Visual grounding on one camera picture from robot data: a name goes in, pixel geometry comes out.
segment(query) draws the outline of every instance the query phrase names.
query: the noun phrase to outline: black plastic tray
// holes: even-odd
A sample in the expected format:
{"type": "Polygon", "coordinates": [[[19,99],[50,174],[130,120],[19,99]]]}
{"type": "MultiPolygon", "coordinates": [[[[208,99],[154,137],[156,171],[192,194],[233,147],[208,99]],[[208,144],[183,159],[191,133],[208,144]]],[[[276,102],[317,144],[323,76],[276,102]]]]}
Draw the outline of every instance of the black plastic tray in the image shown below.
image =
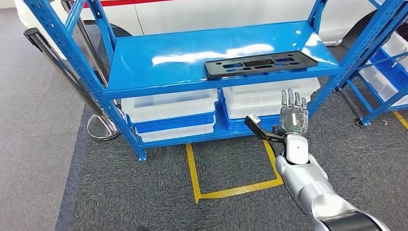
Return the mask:
{"type": "Polygon", "coordinates": [[[300,51],[237,57],[205,62],[207,79],[295,70],[317,66],[318,62],[300,51]]]}

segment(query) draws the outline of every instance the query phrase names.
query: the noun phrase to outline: stanchion base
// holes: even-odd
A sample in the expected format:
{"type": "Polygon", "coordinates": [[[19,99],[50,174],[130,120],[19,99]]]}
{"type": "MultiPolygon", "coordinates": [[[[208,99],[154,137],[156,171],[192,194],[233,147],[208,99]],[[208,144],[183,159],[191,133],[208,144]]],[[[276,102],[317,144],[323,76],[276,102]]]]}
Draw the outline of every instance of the stanchion base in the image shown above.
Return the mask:
{"type": "Polygon", "coordinates": [[[101,141],[110,140],[120,134],[120,131],[111,121],[93,114],[88,121],[88,134],[101,141]]]}

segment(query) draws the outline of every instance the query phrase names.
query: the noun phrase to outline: metal stanchion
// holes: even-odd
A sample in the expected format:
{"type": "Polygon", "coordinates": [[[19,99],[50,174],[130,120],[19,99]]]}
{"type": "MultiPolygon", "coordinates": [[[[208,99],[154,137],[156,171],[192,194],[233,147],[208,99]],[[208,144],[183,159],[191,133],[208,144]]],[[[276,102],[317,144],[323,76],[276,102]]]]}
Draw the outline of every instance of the metal stanchion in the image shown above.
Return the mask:
{"type": "MultiPolygon", "coordinates": [[[[65,11],[69,13],[72,8],[72,1],[61,0],[61,3],[65,11]]],[[[82,40],[82,43],[84,44],[85,49],[87,50],[87,53],[89,54],[93,64],[96,67],[96,70],[99,74],[98,78],[100,79],[103,86],[106,88],[108,86],[109,73],[106,70],[105,65],[103,64],[103,61],[98,54],[98,50],[96,49],[96,46],[92,41],[92,38],[90,37],[88,31],[86,30],[85,23],[81,17],[78,18],[76,30],[78,31],[79,37],[82,40]]],[[[117,107],[120,106],[119,100],[114,100],[114,103],[117,107]]]]}
{"type": "Polygon", "coordinates": [[[43,35],[37,28],[31,28],[24,32],[27,39],[36,46],[45,57],[60,70],[70,85],[75,89],[83,101],[92,109],[93,115],[88,121],[88,133],[98,140],[109,140],[117,136],[120,131],[115,124],[105,115],[103,110],[98,106],[96,101],[91,97],[85,85],[78,80],[74,72],[63,62],[57,52],[49,45],[43,35]]]}

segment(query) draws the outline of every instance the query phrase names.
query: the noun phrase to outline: blue plastic bin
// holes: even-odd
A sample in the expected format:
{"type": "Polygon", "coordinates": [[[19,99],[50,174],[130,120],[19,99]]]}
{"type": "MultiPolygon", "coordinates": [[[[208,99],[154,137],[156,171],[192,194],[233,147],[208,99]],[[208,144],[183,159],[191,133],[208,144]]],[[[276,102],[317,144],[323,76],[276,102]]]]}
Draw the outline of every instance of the blue plastic bin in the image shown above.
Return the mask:
{"type": "Polygon", "coordinates": [[[132,123],[128,115],[127,123],[133,126],[138,133],[161,131],[173,128],[184,128],[190,126],[212,124],[214,123],[214,115],[216,111],[210,113],[181,116],[169,119],[159,119],[148,122],[132,123]]]}
{"type": "MultiPolygon", "coordinates": [[[[377,53],[371,58],[371,62],[377,62],[390,56],[382,48],[378,49],[377,53]]],[[[397,89],[401,90],[408,84],[408,73],[401,64],[397,64],[394,67],[394,60],[387,60],[374,66],[381,71],[381,73],[392,83],[397,89]]]]}
{"type": "MultiPolygon", "coordinates": [[[[225,124],[227,125],[227,129],[229,131],[237,131],[237,130],[250,130],[249,127],[245,125],[245,118],[242,119],[230,119],[228,117],[227,107],[225,105],[225,98],[224,95],[221,94],[220,97],[222,101],[222,109],[224,111],[225,117],[225,124]]],[[[272,127],[274,125],[279,124],[279,115],[268,115],[268,116],[260,116],[261,124],[260,126],[266,130],[272,131],[272,127]]]]}

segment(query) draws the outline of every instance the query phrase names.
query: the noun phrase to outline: white plastic bin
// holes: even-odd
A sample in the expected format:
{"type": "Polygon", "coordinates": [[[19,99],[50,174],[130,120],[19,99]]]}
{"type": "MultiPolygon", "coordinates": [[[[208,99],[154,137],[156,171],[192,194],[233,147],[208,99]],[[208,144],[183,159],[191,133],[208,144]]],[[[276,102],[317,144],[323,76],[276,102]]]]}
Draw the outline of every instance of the white plastic bin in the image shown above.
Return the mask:
{"type": "MultiPolygon", "coordinates": [[[[395,56],[408,51],[408,42],[398,33],[394,32],[382,48],[390,56],[395,56]]],[[[399,59],[399,63],[408,71],[408,57],[399,59]]]]}
{"type": "Polygon", "coordinates": [[[256,107],[253,106],[243,106],[243,107],[230,107],[228,104],[227,106],[227,114],[228,118],[230,119],[240,119],[245,118],[247,115],[254,113],[256,116],[270,116],[270,115],[278,115],[281,112],[281,101],[279,100],[278,104],[271,105],[258,105],[256,107]]]}
{"type": "Polygon", "coordinates": [[[305,78],[228,87],[222,90],[226,103],[230,107],[257,107],[266,104],[280,104],[281,90],[289,88],[310,101],[311,94],[320,88],[320,84],[317,78],[305,78]]]}
{"type": "MultiPolygon", "coordinates": [[[[384,101],[389,100],[398,92],[392,83],[375,66],[369,66],[361,69],[359,72],[384,101]]],[[[408,95],[394,103],[393,106],[400,106],[407,103],[408,95]]]]}
{"type": "Polygon", "coordinates": [[[212,133],[214,132],[215,123],[216,123],[216,119],[214,116],[214,123],[212,124],[204,124],[204,125],[190,126],[190,127],[184,127],[184,128],[174,128],[174,129],[146,132],[146,133],[140,133],[140,134],[136,132],[136,134],[141,137],[143,142],[175,139],[175,138],[181,138],[181,137],[186,137],[186,136],[195,136],[195,135],[212,133]]]}
{"type": "Polygon", "coordinates": [[[122,99],[132,123],[190,116],[215,111],[217,90],[193,90],[122,99]]]}

